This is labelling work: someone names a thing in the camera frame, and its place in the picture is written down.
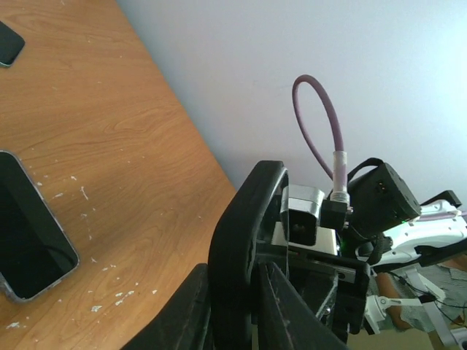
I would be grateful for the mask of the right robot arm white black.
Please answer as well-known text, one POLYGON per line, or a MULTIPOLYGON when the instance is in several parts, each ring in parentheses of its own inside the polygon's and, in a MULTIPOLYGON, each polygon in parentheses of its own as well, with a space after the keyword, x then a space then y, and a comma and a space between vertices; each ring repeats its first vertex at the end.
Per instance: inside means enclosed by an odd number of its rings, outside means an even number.
POLYGON ((287 187, 288 227, 273 226, 272 244, 288 249, 300 271, 333 268, 356 310, 349 327, 377 334, 391 308, 415 308, 446 346, 466 347, 466 328, 449 328, 447 288, 423 268, 466 252, 466 216, 454 192, 420 203, 392 166, 370 158, 351 171, 333 154, 329 194, 287 187))

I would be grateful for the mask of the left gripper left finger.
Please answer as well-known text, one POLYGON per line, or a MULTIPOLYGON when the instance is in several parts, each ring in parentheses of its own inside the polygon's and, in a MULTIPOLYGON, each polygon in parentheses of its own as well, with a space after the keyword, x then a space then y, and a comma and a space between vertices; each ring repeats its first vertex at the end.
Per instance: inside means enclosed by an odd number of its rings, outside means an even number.
POLYGON ((211 349, 207 264, 189 273, 158 315, 124 349, 211 349))

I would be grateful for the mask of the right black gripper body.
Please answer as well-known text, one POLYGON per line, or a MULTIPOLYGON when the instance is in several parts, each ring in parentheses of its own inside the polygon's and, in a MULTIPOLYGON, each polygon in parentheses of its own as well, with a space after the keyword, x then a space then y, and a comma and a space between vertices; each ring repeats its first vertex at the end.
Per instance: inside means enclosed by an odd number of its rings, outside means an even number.
POLYGON ((312 261, 298 264, 297 286, 285 277, 318 320, 347 345, 348 336, 363 326, 369 267, 324 253, 312 256, 312 261))

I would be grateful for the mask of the black phone case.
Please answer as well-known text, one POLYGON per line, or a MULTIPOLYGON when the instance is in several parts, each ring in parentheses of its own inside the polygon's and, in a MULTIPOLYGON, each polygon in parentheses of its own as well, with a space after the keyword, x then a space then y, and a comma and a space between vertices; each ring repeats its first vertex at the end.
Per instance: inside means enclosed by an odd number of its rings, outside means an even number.
POLYGON ((261 160, 219 219, 208 257, 211 325, 216 349, 251 349, 260 299, 258 249, 287 226, 288 175, 283 162, 261 160))

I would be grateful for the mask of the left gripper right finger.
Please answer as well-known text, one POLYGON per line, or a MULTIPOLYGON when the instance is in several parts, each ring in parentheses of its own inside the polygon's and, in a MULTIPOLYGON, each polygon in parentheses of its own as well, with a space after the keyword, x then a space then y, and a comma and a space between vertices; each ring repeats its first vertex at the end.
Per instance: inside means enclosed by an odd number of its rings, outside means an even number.
POLYGON ((275 263, 261 263, 258 271, 260 349, 347 348, 344 342, 318 320, 275 263))

